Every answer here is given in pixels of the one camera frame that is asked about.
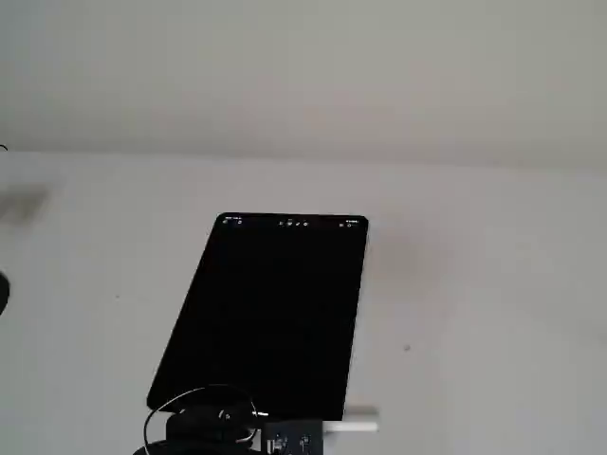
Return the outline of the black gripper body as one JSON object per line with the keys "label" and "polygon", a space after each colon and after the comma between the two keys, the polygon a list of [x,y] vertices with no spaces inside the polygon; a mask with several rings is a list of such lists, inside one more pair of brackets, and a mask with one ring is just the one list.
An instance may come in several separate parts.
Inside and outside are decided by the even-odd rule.
{"label": "black gripper body", "polygon": [[251,410],[228,406],[194,406],[173,414],[166,423],[170,442],[251,446],[257,433]]}

